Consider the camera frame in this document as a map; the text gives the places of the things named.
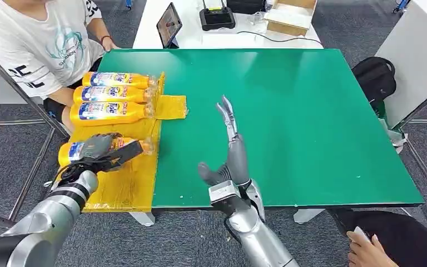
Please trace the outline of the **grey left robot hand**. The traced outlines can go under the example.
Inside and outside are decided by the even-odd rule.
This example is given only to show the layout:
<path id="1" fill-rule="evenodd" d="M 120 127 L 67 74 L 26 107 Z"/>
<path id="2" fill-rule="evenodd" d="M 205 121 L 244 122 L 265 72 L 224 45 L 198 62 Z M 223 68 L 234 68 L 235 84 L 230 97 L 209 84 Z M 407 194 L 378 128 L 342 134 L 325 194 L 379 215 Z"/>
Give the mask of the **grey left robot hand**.
<path id="1" fill-rule="evenodd" d="M 64 155 L 68 159 L 68 164 L 94 166 L 94 172 L 97 173 L 115 171 L 148 150 L 143 141 L 112 132 L 98 133 L 86 141 L 72 142 L 69 151 Z"/>

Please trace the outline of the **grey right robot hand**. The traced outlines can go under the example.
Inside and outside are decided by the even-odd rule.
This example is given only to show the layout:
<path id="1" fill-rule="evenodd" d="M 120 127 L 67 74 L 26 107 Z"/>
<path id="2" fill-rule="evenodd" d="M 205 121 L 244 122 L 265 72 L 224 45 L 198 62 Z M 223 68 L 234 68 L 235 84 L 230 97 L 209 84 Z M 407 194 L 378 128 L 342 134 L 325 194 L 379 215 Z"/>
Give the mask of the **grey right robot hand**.
<path id="1" fill-rule="evenodd" d="M 197 166 L 198 173 L 205 183 L 210 186 L 232 180 L 237 186 L 246 188 L 250 183 L 247 165 L 245 143 L 238 132 L 234 110 L 226 96 L 222 96 L 221 103 L 216 108 L 222 115 L 228 137 L 227 159 L 218 170 L 212 171 L 205 163 Z"/>

